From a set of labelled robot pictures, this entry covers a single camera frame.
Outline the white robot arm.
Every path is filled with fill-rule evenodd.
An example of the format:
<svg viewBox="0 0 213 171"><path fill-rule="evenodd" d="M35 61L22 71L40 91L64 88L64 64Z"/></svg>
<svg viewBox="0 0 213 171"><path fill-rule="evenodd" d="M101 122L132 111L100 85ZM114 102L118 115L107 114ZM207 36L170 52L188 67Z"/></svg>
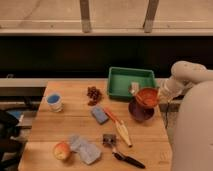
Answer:
<svg viewBox="0 0 213 171"><path fill-rule="evenodd" d="M213 171L213 69L175 62L160 85L159 99L169 102L190 84L174 128L171 171Z"/></svg>

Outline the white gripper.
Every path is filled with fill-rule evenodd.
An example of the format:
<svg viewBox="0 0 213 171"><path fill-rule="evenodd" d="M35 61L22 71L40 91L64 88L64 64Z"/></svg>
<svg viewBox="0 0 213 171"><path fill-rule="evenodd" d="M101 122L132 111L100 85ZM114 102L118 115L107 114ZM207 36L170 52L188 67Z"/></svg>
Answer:
<svg viewBox="0 0 213 171"><path fill-rule="evenodd" d="M169 79L165 80L159 88L158 98L161 103L171 102L179 93L177 84Z"/></svg>

